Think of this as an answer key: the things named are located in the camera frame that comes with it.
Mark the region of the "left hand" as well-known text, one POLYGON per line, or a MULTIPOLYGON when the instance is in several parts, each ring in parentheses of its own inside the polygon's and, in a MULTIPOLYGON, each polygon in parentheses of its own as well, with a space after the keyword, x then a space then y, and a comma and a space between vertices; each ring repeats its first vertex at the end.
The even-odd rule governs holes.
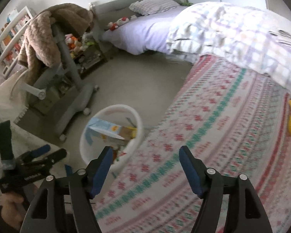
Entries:
POLYGON ((23 202, 24 198, 15 192, 7 192, 1 196, 1 217, 7 225, 18 231, 21 229, 26 214, 18 208, 23 202))

